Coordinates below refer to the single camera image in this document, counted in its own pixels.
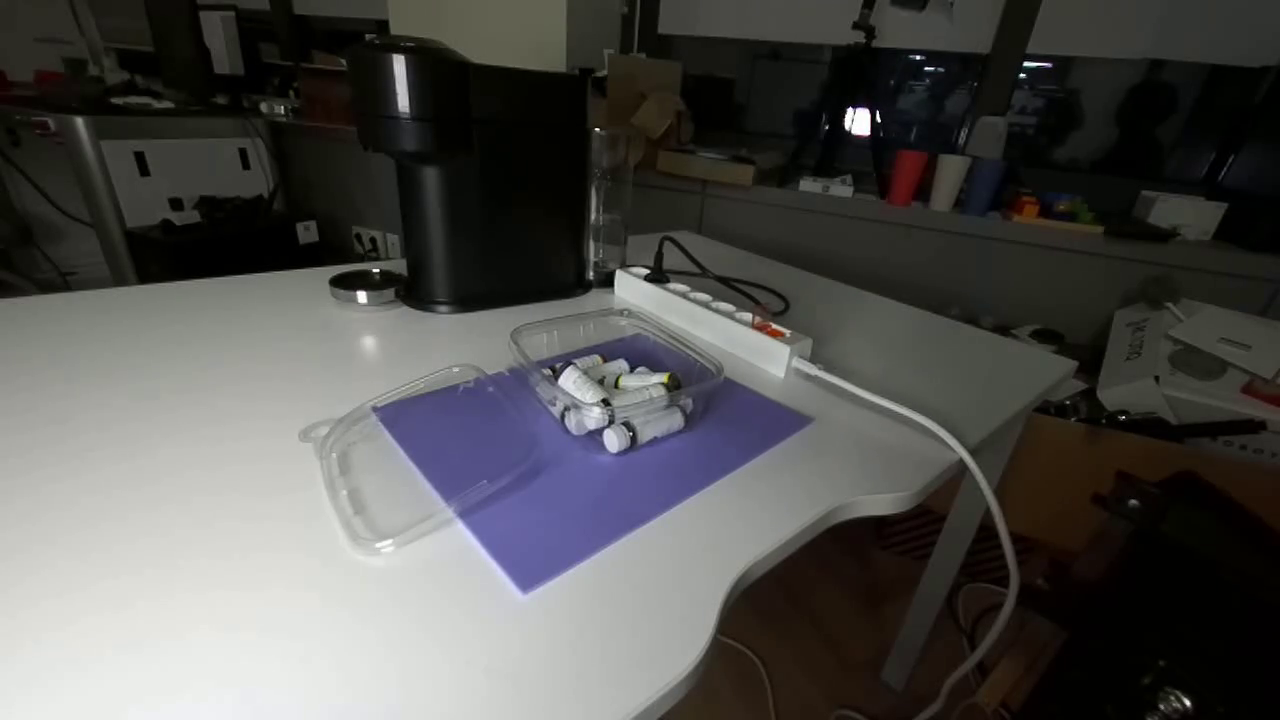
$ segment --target white power strip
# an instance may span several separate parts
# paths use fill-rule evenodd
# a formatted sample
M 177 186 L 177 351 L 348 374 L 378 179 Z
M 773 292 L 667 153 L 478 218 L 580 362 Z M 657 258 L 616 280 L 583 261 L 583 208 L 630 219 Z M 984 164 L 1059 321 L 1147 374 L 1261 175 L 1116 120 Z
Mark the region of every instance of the white power strip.
M 663 321 L 718 351 L 764 368 L 768 378 L 788 378 L 791 356 L 813 351 L 807 338 L 706 292 L 690 292 L 686 285 L 650 285 L 646 268 L 611 271 L 611 297 L 650 321 Z

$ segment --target white table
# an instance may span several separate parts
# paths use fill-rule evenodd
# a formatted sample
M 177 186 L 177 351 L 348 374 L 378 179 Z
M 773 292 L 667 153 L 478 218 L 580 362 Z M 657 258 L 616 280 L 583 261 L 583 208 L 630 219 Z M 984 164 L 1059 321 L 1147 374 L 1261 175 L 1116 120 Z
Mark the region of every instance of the white table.
M 718 244 L 791 292 L 819 362 L 992 446 L 1066 365 Z M 921 505 L 952 455 L 807 381 L 728 374 L 813 430 L 517 598 L 463 527 L 365 561 L 305 424 L 444 365 L 513 365 L 525 321 L 361 312 L 324 271 L 0 303 L 0 716 L 650 716 L 753 578 L 846 517 Z

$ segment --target purple cutting mat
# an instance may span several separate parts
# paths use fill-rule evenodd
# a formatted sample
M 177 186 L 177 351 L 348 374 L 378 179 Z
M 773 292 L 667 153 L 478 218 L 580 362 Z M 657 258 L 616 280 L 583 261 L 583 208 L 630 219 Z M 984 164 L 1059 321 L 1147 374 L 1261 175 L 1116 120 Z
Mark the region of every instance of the purple cutting mat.
M 583 351 L 675 374 L 683 365 L 643 338 Z M 600 437 L 560 433 L 518 374 L 492 378 L 492 383 L 518 395 L 513 422 L 530 430 L 534 446 L 530 464 L 525 464 L 529 477 L 477 510 L 463 510 L 468 481 L 492 477 L 501 459 L 529 455 L 529 437 L 502 442 L 492 430 L 501 412 L 456 389 L 383 403 L 374 416 L 421 477 L 452 510 L 463 510 L 461 520 L 518 593 L 583 566 L 807 424 L 807 416 L 725 381 L 680 437 L 606 455 Z

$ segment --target black coffee machine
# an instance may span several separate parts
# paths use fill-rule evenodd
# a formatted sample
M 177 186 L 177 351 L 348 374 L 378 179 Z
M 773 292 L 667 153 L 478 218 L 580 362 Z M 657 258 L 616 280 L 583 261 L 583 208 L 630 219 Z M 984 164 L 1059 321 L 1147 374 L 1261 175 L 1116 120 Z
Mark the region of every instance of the black coffee machine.
M 402 303 L 470 312 L 586 289 L 586 84 L 378 36 L 350 58 L 365 148 L 395 162 Z

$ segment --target floor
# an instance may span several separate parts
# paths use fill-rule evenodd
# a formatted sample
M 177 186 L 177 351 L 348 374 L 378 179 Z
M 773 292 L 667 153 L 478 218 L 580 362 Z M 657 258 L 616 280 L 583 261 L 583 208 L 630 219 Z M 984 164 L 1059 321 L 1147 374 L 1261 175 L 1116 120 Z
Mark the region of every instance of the floor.
M 880 681 L 930 538 L 935 520 L 928 517 L 842 524 L 728 606 L 718 635 L 760 657 L 774 720 L 835 720 L 838 708 L 846 720 L 851 714 L 901 720 L 930 700 L 952 666 L 963 660 L 952 624 L 935 630 L 928 660 L 905 696 Z M 987 566 L 992 551 L 977 551 L 967 578 L 984 578 Z M 701 683 L 667 720 L 773 720 L 760 670 L 718 639 Z

